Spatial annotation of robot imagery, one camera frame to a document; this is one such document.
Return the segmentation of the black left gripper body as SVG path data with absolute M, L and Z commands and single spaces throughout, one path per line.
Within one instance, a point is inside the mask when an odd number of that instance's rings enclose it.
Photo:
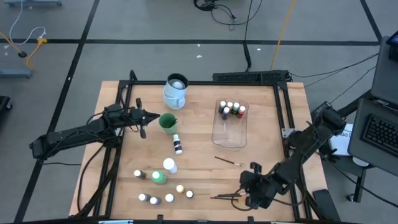
M 136 107 L 132 111 L 134 124 L 139 128 L 140 137 L 145 139 L 147 137 L 146 126 L 146 112 L 142 109 L 142 100 L 136 98 Z

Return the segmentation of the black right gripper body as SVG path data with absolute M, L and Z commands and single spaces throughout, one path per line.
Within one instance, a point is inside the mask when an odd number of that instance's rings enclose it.
M 262 166 L 256 162 L 250 163 L 253 172 L 242 171 L 239 177 L 240 189 L 247 193 L 244 201 L 250 209 L 268 208 L 275 197 L 275 188 L 268 176 L 262 175 Z

